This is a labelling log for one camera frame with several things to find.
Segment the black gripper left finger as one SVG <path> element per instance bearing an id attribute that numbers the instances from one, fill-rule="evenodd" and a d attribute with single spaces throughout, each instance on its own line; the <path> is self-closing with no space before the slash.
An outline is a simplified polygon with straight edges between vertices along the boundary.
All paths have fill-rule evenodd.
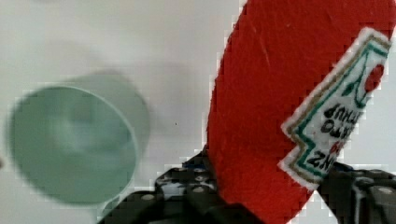
<path id="1" fill-rule="evenodd" d="M 208 149 L 160 175 L 153 190 L 126 196 L 97 224 L 265 224 L 219 195 Z"/>

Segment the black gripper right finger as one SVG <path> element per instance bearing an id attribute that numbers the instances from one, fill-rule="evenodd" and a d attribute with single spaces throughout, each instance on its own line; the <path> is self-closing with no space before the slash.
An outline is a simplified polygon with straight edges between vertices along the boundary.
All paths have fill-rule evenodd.
<path id="1" fill-rule="evenodd" d="M 396 224 L 395 175 L 336 162 L 318 194 L 338 224 Z"/>

